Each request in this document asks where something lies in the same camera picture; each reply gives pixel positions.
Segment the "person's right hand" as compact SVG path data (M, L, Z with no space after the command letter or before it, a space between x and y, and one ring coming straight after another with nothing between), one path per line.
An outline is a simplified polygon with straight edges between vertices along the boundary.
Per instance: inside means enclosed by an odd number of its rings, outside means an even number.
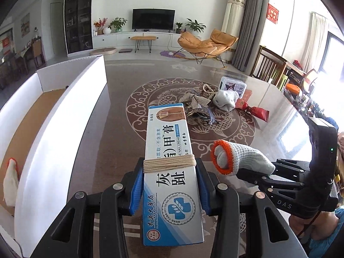
M302 219L291 215L289 226L298 238L302 238L310 230L310 237L316 241L329 237L337 228L339 218L335 212L321 211L311 219Z

